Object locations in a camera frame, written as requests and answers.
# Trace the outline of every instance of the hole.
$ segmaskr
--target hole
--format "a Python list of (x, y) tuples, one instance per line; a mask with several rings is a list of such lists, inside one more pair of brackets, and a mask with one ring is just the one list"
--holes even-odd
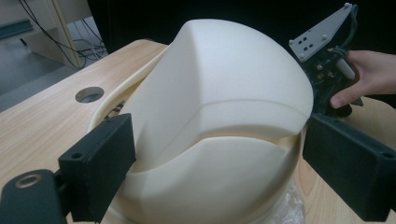
[(87, 104), (99, 100), (105, 91), (100, 87), (88, 87), (76, 94), (76, 101)]
[(17, 187), (18, 189), (28, 188), (38, 183), (40, 180), (41, 175), (27, 175), (19, 179), (17, 183), (15, 183), (15, 187)]
[(381, 152), (381, 154), (382, 154), (384, 157), (386, 157), (386, 158), (390, 158), (390, 159), (393, 159), (393, 158), (394, 158), (394, 156), (393, 156), (391, 153), (388, 153), (388, 152)]
[(82, 157), (82, 154), (79, 153), (79, 152), (77, 152), (77, 153), (75, 153), (75, 154), (72, 155), (72, 159), (78, 159), (78, 158), (80, 158), (80, 157)]

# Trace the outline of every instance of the finger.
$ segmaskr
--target finger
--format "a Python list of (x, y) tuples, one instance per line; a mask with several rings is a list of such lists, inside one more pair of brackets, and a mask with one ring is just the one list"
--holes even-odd
[(349, 50), (346, 53), (345, 60), (349, 63), (355, 63), (359, 60), (359, 54), (357, 50)]
[(342, 91), (337, 92), (330, 100), (330, 105), (334, 108), (340, 108), (344, 105), (348, 105), (362, 96), (359, 91), (359, 85), (353, 85)]

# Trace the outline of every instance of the metal bracket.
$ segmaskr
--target metal bracket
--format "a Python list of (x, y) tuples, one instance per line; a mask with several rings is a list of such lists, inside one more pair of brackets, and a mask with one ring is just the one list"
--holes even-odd
[(324, 21), (318, 23), (297, 38), (290, 40), (289, 45), (300, 62), (305, 62), (323, 49), (334, 37), (344, 20), (349, 15), (352, 5), (345, 5)]

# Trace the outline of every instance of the black bracket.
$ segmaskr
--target black bracket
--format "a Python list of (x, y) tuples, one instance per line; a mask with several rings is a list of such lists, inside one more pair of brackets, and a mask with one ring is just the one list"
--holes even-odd
[(396, 151), (339, 119), (313, 114), (304, 159), (364, 221), (396, 211)]
[(3, 188), (0, 223), (100, 222), (135, 161), (131, 115), (103, 121), (60, 158), (60, 170), (19, 175)]

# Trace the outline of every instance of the white plastic shell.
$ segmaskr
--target white plastic shell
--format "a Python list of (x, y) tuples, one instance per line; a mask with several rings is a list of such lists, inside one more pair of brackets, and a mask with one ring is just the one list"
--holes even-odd
[(121, 113), (137, 161), (109, 213), (131, 223), (249, 223), (290, 182), (313, 93), (299, 64), (244, 25), (188, 21)]

